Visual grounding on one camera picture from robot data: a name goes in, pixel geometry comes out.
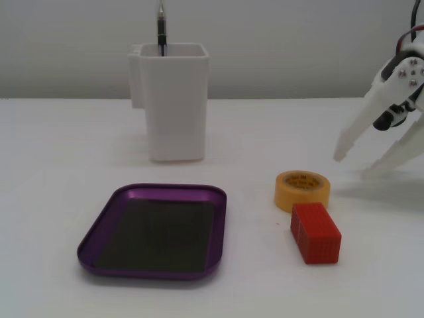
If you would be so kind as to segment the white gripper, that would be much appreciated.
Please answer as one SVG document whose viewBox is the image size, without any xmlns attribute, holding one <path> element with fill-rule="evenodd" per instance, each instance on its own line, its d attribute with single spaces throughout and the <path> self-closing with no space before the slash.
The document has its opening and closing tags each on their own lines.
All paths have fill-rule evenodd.
<svg viewBox="0 0 424 318">
<path fill-rule="evenodd" d="M 408 44 L 399 52 L 402 61 L 388 79 L 380 70 L 372 81 L 362 105 L 342 129 L 333 158 L 342 161 L 354 143 L 389 106 L 399 105 L 423 85 L 420 69 L 423 67 L 423 46 Z M 409 130 L 364 172 L 389 172 L 423 153 L 423 113 Z"/>
</svg>

